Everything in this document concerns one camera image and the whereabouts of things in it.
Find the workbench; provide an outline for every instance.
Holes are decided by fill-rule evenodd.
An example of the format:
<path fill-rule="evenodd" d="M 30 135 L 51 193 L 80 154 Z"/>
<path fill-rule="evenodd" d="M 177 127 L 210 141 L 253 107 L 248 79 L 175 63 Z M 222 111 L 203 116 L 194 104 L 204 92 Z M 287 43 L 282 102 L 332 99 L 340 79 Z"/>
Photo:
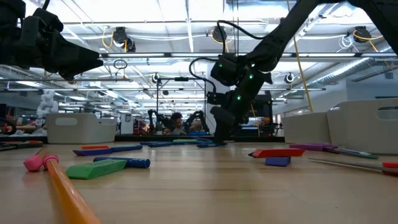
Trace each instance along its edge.
<path fill-rule="evenodd" d="M 116 142 L 125 146 L 137 142 Z M 398 178 L 370 170 L 310 162 L 308 157 L 381 163 L 307 151 L 288 167 L 269 167 L 248 154 L 284 143 L 229 143 L 148 148 L 112 154 L 151 160 L 150 169 L 124 169 L 92 180 L 72 180 L 103 223 L 396 223 Z M 46 145 L 65 170 L 91 162 L 79 145 Z M 0 152 L 0 223 L 63 223 L 47 172 L 28 173 L 24 159 L 39 149 Z"/>

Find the person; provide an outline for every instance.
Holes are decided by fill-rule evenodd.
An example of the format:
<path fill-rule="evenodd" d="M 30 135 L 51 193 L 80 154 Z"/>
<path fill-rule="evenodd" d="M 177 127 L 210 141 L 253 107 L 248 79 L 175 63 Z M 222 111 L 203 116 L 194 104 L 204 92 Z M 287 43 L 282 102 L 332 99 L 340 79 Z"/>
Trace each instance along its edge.
<path fill-rule="evenodd" d="M 164 134 L 171 134 L 171 135 L 181 135 L 181 134 L 187 134 L 185 132 L 183 126 L 182 126 L 182 114 L 179 112 L 175 112 L 171 116 L 171 120 L 173 121 L 174 124 L 174 130 L 171 131 L 169 129 L 164 130 Z"/>

